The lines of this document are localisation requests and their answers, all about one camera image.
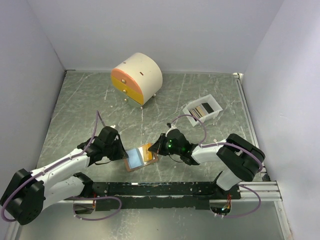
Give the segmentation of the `pink leather card holder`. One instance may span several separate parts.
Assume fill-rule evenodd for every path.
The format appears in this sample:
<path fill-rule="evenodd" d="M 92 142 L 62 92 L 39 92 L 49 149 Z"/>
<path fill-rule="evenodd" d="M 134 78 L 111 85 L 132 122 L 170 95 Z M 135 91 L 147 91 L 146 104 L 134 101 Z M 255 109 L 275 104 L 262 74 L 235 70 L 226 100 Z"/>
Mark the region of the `pink leather card holder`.
<path fill-rule="evenodd" d="M 142 156 L 142 146 L 137 148 L 132 148 L 129 150 L 126 150 L 128 154 L 128 158 L 124 159 L 125 167 L 128 172 L 133 172 L 135 170 L 138 170 L 140 168 L 146 167 L 148 165 L 154 164 L 158 161 L 158 156 L 155 153 L 152 153 L 153 159 L 148 162 L 143 162 L 143 156 Z"/>

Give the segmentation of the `white plastic card bin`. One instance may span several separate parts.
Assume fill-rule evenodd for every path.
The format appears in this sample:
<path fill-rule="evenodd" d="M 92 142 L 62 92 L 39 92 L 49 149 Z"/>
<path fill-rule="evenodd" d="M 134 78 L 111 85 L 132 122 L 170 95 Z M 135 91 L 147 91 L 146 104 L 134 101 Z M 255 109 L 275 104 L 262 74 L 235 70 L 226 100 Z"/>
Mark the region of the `white plastic card bin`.
<path fill-rule="evenodd" d="M 222 110 L 222 107 L 216 99 L 211 94 L 208 94 L 189 102 L 183 108 L 182 112 L 184 115 L 191 115 L 188 116 L 187 119 L 191 125 L 195 127 L 200 123 L 193 117 L 198 118 L 202 123 L 204 123 L 207 120 L 215 119 Z"/>

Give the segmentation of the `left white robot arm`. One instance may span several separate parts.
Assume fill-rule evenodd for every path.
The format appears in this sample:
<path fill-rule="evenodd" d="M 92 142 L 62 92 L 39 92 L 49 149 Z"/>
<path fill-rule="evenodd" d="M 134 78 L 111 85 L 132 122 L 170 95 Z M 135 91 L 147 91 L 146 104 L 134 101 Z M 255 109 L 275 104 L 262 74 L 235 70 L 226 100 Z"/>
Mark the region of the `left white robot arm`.
<path fill-rule="evenodd" d="M 0 199 L 1 217 L 27 225 L 59 201 L 89 199 L 95 195 L 94 182 L 82 170 L 103 158 L 118 161 L 127 157 L 119 132 L 105 126 L 66 156 L 38 169 L 18 170 Z"/>

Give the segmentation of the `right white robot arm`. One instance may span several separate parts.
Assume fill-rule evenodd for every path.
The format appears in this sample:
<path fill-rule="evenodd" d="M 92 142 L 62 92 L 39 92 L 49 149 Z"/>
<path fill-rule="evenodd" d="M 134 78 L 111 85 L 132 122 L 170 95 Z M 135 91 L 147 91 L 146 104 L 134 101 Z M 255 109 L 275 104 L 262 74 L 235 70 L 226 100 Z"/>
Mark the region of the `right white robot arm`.
<path fill-rule="evenodd" d="M 238 183 L 253 181 L 266 158 L 262 150 L 235 133 L 224 141 L 200 145 L 190 143 L 177 128 L 161 133 L 148 150 L 161 156 L 177 155 L 189 166 L 222 161 L 227 169 L 218 174 L 212 186 L 218 199 L 223 199 Z"/>

